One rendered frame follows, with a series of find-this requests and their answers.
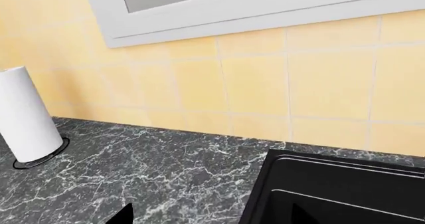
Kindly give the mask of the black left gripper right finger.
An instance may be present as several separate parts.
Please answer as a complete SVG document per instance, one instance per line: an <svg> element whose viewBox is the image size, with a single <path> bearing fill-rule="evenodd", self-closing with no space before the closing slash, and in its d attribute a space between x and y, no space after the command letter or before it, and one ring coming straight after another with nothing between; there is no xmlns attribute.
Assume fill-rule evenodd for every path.
<svg viewBox="0 0 425 224"><path fill-rule="evenodd" d="M294 203L292 205L291 224L320 224L305 209Z"/></svg>

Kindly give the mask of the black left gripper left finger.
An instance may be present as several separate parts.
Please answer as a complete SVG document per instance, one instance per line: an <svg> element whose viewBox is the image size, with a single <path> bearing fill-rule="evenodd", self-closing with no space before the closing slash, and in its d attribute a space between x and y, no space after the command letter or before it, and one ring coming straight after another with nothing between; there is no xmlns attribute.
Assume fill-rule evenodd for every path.
<svg viewBox="0 0 425 224"><path fill-rule="evenodd" d="M120 209L113 217L111 217L106 224L133 224L134 213L132 203L128 203L125 207Z"/></svg>

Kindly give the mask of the white paper towel roll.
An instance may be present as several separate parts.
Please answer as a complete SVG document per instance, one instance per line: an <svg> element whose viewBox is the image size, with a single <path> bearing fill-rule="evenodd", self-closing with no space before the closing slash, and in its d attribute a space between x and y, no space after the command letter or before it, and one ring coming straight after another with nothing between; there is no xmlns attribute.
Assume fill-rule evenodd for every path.
<svg viewBox="0 0 425 224"><path fill-rule="evenodd" d="M0 135L24 164L53 154L64 143L23 66L0 71Z"/></svg>

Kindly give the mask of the black paper towel holder base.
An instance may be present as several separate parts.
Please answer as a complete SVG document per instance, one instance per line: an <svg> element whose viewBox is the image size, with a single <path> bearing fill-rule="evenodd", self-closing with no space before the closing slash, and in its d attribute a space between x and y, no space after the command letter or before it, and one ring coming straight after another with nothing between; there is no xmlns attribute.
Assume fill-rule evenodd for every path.
<svg viewBox="0 0 425 224"><path fill-rule="evenodd" d="M58 154L61 154L68 147L69 143L70 143L70 139L62 136L62 145L57 150L55 150L53 153L51 153L51 154L49 154L49 155L47 155L43 158L40 158L38 160L35 160L33 162L22 163L22 162L18 162L17 160L15 160L13 162L13 168L14 169L29 169L29 168L39 166L39 165L51 160L52 158L54 158Z"/></svg>

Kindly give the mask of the black kitchen sink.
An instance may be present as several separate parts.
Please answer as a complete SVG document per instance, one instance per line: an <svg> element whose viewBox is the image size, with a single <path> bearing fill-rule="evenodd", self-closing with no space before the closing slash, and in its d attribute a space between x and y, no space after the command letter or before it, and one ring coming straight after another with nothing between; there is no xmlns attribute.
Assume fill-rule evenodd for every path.
<svg viewBox="0 0 425 224"><path fill-rule="evenodd" d="M425 224L425 168L269 150L238 224Z"/></svg>

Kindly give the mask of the white framed window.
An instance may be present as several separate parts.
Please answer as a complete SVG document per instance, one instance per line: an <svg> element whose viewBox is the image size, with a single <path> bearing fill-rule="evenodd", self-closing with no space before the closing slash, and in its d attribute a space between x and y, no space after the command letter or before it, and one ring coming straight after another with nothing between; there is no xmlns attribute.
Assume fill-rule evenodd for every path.
<svg viewBox="0 0 425 224"><path fill-rule="evenodd" d="M88 0L110 48L425 9L425 0Z"/></svg>

